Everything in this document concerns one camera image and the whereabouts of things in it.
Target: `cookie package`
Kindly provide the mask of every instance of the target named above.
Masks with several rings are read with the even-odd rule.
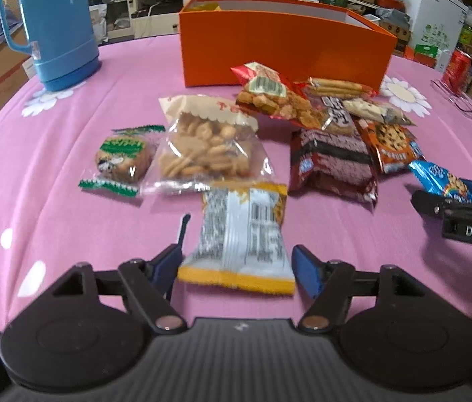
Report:
[[[104,140],[91,166],[83,173],[79,187],[85,190],[105,189],[125,197],[140,195],[141,181],[154,157],[162,125],[112,130]]]
[[[305,95],[277,71],[256,62],[232,68],[243,90],[236,103],[245,111],[286,119],[299,127],[320,128],[323,114],[312,108]]]
[[[329,191],[377,204],[377,176],[368,148],[337,98],[326,98],[331,122],[325,131],[299,130],[290,144],[290,185]]]
[[[344,101],[344,108],[359,118],[382,124],[415,125],[400,109],[388,103],[379,103],[362,98]]]
[[[199,244],[178,279],[293,295],[295,278],[280,232],[286,193],[285,185],[273,183],[205,192]]]
[[[356,125],[381,173],[398,172],[406,169],[413,160],[425,160],[415,137],[405,127],[366,119],[357,120]]]
[[[162,98],[160,104],[173,120],[141,192],[205,191],[219,181],[259,182],[273,176],[256,136],[257,120],[233,101],[186,95]]]
[[[310,77],[310,90],[314,95],[338,99],[369,98],[376,95],[371,88],[359,83]]]
[[[409,168],[427,192],[459,202],[472,202],[467,185],[443,167],[415,160],[409,164]]]

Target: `red can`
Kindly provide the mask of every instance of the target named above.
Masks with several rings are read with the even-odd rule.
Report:
[[[472,57],[461,50],[454,50],[442,81],[456,95],[462,95],[472,74]]]

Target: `blue thermos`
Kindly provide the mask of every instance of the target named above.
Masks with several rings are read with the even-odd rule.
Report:
[[[33,56],[47,90],[63,90],[100,68],[88,0],[20,0],[27,45],[16,44],[0,0],[0,17],[9,47]]]

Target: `blue cookie wrapper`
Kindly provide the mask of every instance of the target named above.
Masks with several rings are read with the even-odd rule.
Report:
[[[427,192],[459,202],[472,202],[467,185],[443,167],[421,160],[412,161],[409,167]]]

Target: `white refrigerator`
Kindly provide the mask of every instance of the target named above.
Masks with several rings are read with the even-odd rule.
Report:
[[[435,45],[439,51],[453,51],[465,22],[467,7],[459,0],[405,0],[411,17],[409,46]],[[451,52],[438,58],[437,70],[443,72]]]

